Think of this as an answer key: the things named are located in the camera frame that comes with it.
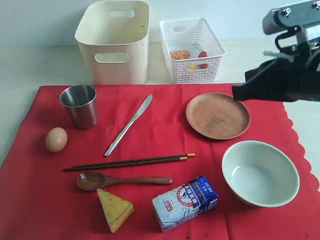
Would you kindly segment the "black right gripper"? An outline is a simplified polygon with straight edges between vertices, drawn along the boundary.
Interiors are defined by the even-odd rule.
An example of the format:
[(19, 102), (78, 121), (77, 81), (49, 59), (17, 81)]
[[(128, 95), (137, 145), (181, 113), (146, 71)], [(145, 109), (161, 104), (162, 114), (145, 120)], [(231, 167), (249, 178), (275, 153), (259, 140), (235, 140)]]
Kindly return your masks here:
[[(311, 56), (306, 62), (291, 63), (284, 59), (277, 59), (275, 76), (267, 70), (275, 59), (261, 63), (257, 68), (244, 73), (245, 83), (231, 86), (234, 100), (272, 100), (281, 102), (295, 102), (306, 100), (318, 102), (320, 100), (320, 57)], [(258, 80), (250, 80), (267, 70), (268, 79), (272, 80), (272, 93), (269, 85)]]

